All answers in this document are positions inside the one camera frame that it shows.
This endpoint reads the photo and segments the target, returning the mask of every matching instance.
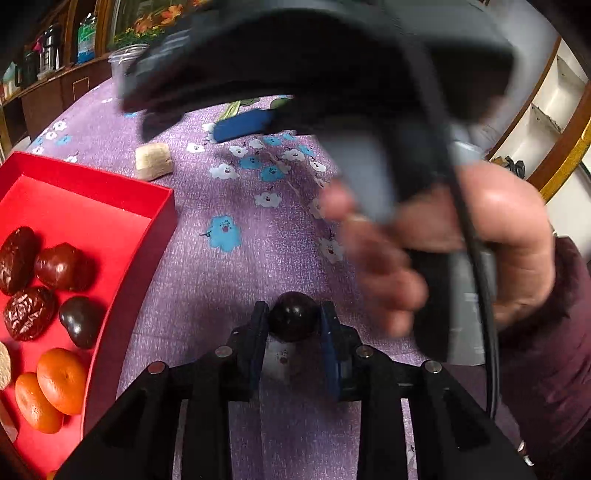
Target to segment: hand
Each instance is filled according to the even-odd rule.
[[[493,308],[498,326],[504,327],[540,307],[554,286],[554,237],[545,204],[532,185],[498,165],[482,161],[458,168],[457,174],[474,227],[496,255]],[[416,195],[386,227],[356,214],[351,192],[339,182],[324,190],[321,202],[327,218],[342,222],[341,241],[375,306],[375,318],[392,336],[409,334],[413,312],[423,306],[428,291],[404,249],[464,248],[448,188],[438,185]]]

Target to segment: cracker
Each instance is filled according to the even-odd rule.
[[[12,365],[6,346],[0,342],[0,390],[4,390],[12,382]]]
[[[135,175],[139,180],[154,180],[174,170],[166,143],[150,143],[135,149]]]

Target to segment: blue cloud print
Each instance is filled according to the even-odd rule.
[[[232,217],[227,215],[212,218],[207,229],[207,236],[211,248],[220,248],[226,253],[242,245],[240,229]]]
[[[315,157],[314,152],[312,152],[312,150],[310,150],[308,147],[306,147],[305,145],[298,145],[297,146],[298,150],[301,151],[304,155],[309,155],[311,157]]]
[[[70,135],[65,135],[63,137],[61,137],[57,142],[56,145],[59,145],[60,147],[62,145],[65,145],[67,143],[70,143],[70,141],[72,140],[72,137]]]
[[[285,177],[284,173],[276,166],[265,167],[261,172],[262,181],[276,181]]]
[[[281,140],[275,137],[263,137],[263,142],[267,145],[271,145],[272,147],[276,147],[277,145],[281,145]]]
[[[258,158],[246,157],[240,161],[240,166],[247,170],[258,170],[262,167],[262,163]]]

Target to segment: white cloud print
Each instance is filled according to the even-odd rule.
[[[281,197],[276,193],[263,192],[260,195],[255,195],[255,205],[261,207],[277,208],[281,203]]]
[[[205,130],[207,132],[207,136],[205,137],[205,140],[207,140],[209,143],[217,143],[213,139],[213,129],[215,128],[215,126],[216,126],[216,124],[214,124],[214,123],[203,124],[201,126],[201,128],[203,128],[203,130]]]
[[[209,169],[209,173],[212,174],[214,179],[237,179],[240,175],[236,172],[234,167],[227,163],[220,163],[218,167],[212,167]]]
[[[310,167],[316,171],[326,171],[326,167],[322,163],[314,160],[310,161]]]
[[[310,204],[308,205],[308,210],[314,218],[318,220],[324,218],[324,212],[322,211],[322,207],[320,206],[320,200],[318,198],[315,198],[310,202]]]
[[[232,155],[238,158],[242,158],[244,155],[248,153],[247,148],[237,147],[236,145],[231,145],[230,147],[228,147],[228,149],[230,150],[230,152],[232,152]]]
[[[205,147],[193,142],[187,144],[187,151],[190,153],[202,153],[205,152]]]
[[[255,150],[260,150],[261,148],[265,148],[265,144],[261,142],[258,138],[250,140],[248,142],[248,146],[254,148]]]
[[[286,150],[281,158],[283,158],[283,160],[289,161],[300,161],[304,160],[305,156],[301,151],[292,148],[291,150]]]
[[[63,132],[66,128],[67,128],[67,123],[64,122],[63,120],[60,120],[56,123],[53,124],[53,129],[54,130],[58,130],[59,132]]]
[[[328,240],[327,238],[319,238],[320,251],[328,259],[331,264],[343,261],[343,253],[345,250],[336,240]]]

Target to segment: maroon sleeve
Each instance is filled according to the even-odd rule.
[[[546,303],[499,334],[503,401],[539,465],[591,456],[591,277],[570,238],[556,239],[555,258]]]

